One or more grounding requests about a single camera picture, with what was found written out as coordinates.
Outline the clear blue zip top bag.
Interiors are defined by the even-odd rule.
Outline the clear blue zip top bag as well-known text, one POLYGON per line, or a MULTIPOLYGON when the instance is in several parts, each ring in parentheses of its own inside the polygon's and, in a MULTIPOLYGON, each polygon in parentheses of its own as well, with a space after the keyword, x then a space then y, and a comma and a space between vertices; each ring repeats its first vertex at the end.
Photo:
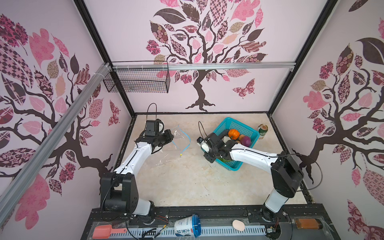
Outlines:
POLYGON ((174 139, 163 146, 161 150, 156 150, 149 158, 151 167, 158 167, 169 162, 180 160, 185 154, 185 151, 191 145, 191 137, 180 126, 171 128, 171 133, 174 139))

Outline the orange toy pumpkin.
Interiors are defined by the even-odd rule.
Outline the orange toy pumpkin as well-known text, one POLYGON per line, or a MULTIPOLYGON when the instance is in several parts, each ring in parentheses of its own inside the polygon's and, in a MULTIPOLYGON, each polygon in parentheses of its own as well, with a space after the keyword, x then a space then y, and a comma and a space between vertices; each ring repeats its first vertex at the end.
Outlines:
POLYGON ((237 140, 240 136, 240 132, 236 129, 231 129, 228 132, 228 137, 231 138, 232 140, 237 140))

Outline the teal plastic basket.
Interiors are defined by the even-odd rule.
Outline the teal plastic basket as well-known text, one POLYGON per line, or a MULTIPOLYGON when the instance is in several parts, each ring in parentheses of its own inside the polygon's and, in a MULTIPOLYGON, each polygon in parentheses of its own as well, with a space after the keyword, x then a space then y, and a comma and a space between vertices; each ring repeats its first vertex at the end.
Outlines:
MULTIPOLYGON (((236 129, 240 132, 241 135, 245 135, 251 138, 252 144, 249 148, 252 148, 255 145, 260 136, 257 130, 254 130, 253 128, 241 123, 240 121, 229 117, 225 118, 213 132, 218 136, 227 133, 226 136, 228 137, 228 132, 231 129, 236 129)), ((237 161, 223 162, 221 159, 216 159, 216 162, 228 171, 238 171, 243 164, 242 162, 237 161)))

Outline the purple toy onion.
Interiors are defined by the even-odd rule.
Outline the purple toy onion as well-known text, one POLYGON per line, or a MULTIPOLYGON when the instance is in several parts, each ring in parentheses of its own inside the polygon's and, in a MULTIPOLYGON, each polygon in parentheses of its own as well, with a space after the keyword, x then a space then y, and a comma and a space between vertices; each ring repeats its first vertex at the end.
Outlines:
POLYGON ((252 144, 252 140, 251 140, 251 138, 248 137, 248 136, 245 136, 240 142, 241 142, 241 144, 242 144, 243 146, 246 146, 246 147, 250 147, 251 144, 252 144))

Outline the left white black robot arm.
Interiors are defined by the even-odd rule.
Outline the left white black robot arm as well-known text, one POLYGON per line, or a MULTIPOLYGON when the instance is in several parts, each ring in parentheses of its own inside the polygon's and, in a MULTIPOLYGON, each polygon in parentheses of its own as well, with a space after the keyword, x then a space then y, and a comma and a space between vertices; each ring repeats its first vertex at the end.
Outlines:
POLYGON ((153 203, 139 197, 136 174, 144 162, 155 153, 155 149, 171 143, 174 135, 164 130, 154 136, 146 136, 145 131, 135 140, 130 155, 113 172, 101 178, 101 210, 127 213, 130 215, 151 215, 153 203))

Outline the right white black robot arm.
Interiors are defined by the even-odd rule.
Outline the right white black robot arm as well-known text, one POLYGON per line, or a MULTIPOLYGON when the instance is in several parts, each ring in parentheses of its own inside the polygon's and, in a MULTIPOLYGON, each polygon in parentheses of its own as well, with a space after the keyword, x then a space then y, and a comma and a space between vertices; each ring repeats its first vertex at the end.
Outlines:
POLYGON ((273 186, 271 193, 260 210, 260 216, 267 222, 274 222, 277 214, 288 201, 293 198, 302 183, 304 174, 290 154, 281 152, 271 154, 243 146, 234 140, 223 141, 215 133, 197 139, 210 163, 216 159, 237 161, 249 164, 271 174, 273 186))

